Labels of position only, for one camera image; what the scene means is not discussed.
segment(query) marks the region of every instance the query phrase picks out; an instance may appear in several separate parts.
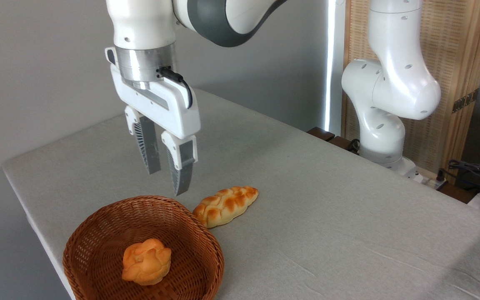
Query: light strip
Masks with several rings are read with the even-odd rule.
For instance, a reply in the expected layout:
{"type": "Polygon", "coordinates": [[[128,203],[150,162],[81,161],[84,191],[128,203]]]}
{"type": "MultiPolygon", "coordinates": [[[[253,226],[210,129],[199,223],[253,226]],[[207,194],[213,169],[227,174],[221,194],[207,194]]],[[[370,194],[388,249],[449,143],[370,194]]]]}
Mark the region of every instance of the light strip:
{"type": "Polygon", "coordinates": [[[331,81],[333,76],[333,60],[335,59],[335,22],[336,0],[328,0],[327,10],[327,82],[325,91],[325,125],[324,130],[329,131],[331,121],[331,81]]]}

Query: bread roll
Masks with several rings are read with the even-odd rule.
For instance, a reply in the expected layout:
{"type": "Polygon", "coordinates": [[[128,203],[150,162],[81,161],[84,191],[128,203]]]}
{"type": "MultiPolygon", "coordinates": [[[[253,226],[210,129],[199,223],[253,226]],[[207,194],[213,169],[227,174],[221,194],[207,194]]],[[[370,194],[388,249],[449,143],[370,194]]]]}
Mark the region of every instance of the bread roll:
{"type": "Polygon", "coordinates": [[[156,285],[170,271],[171,249],[157,239],[130,245],[123,254],[122,279],[139,285],[156,285]]]}
{"type": "Polygon", "coordinates": [[[227,224],[244,213],[258,195],[251,186],[233,186],[203,199],[193,213],[207,228],[227,224]]]}

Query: wooden block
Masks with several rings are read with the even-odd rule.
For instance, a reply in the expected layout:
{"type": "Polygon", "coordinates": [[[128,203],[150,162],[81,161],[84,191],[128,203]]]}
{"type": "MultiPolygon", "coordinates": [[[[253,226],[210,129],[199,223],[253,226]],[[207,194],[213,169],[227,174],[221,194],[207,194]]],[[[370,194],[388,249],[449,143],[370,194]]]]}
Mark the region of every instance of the wooden block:
{"type": "Polygon", "coordinates": [[[465,204],[468,204],[473,199],[473,197],[475,197],[475,192],[468,192],[467,190],[463,190],[452,184],[446,184],[442,186],[442,188],[438,191],[444,195],[448,195],[451,198],[455,198],[465,204]]]}
{"type": "Polygon", "coordinates": [[[331,144],[338,146],[344,150],[348,150],[351,145],[351,141],[344,139],[343,137],[335,137],[329,141],[331,144]]]}
{"type": "Polygon", "coordinates": [[[320,138],[320,139],[322,139],[326,142],[328,142],[329,140],[331,140],[335,137],[334,133],[330,133],[328,131],[325,131],[325,130],[321,129],[320,127],[314,127],[312,129],[310,129],[309,131],[307,131],[307,133],[309,135],[314,135],[315,137],[320,138]]]}

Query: white wall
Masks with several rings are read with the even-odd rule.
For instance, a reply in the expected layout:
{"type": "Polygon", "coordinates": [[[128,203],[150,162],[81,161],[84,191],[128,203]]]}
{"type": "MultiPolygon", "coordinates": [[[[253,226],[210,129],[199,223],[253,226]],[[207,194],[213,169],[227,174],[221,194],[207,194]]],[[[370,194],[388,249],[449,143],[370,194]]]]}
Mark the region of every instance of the white wall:
{"type": "MultiPolygon", "coordinates": [[[[235,49],[182,30],[181,71],[194,87],[300,129],[322,126],[326,11],[326,0],[289,0],[235,49]]],[[[0,165],[122,112],[103,58],[111,44],[103,0],[0,0],[0,165]]],[[[68,296],[0,168],[0,299],[6,298],[68,296]]]]}

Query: basket rim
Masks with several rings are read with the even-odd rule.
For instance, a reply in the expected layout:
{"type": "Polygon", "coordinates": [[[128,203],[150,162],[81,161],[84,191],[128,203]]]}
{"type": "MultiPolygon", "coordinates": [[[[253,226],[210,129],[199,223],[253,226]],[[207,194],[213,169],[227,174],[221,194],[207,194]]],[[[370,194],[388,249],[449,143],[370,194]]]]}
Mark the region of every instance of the basket rim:
{"type": "MultiPolygon", "coordinates": [[[[101,215],[105,210],[107,209],[112,209],[115,207],[119,207],[122,205],[125,205],[127,203],[134,203],[137,201],[160,201],[163,203],[167,203],[167,205],[170,205],[173,209],[178,210],[179,212],[184,213],[185,215],[188,216],[188,218],[196,224],[196,226],[201,230],[201,233],[203,236],[201,238],[206,238],[210,243],[213,245],[214,249],[213,252],[217,256],[217,261],[218,261],[218,266],[217,266],[217,276],[211,283],[210,287],[208,290],[210,291],[215,291],[213,294],[215,295],[218,292],[218,289],[221,285],[221,281],[223,279],[223,272],[225,271],[225,260],[223,258],[223,252],[221,251],[220,244],[218,243],[216,237],[206,228],[195,216],[190,212],[184,205],[179,203],[178,201],[165,197],[165,196],[158,196],[158,195],[141,195],[141,196],[135,196],[135,197],[130,197],[127,199],[119,200],[116,202],[113,202],[111,204],[105,205],[101,207],[100,209],[97,209],[94,213],[89,215],[84,221],[82,221],[81,224],[74,230],[72,235],[69,237],[68,241],[66,242],[64,252],[62,254],[62,265],[64,268],[64,274],[66,275],[66,278],[68,279],[68,282],[70,284],[70,287],[72,288],[72,291],[74,292],[74,295],[77,300],[85,300],[85,295],[84,292],[82,291],[81,285],[79,283],[78,278],[76,278],[73,275],[73,268],[72,264],[70,262],[70,258],[72,257],[72,254],[75,250],[75,241],[80,237],[80,234],[85,231],[87,228],[89,228],[90,224],[92,221],[94,221],[98,215],[101,215]]],[[[209,294],[206,294],[203,299],[211,299],[212,297],[209,294]]]]}

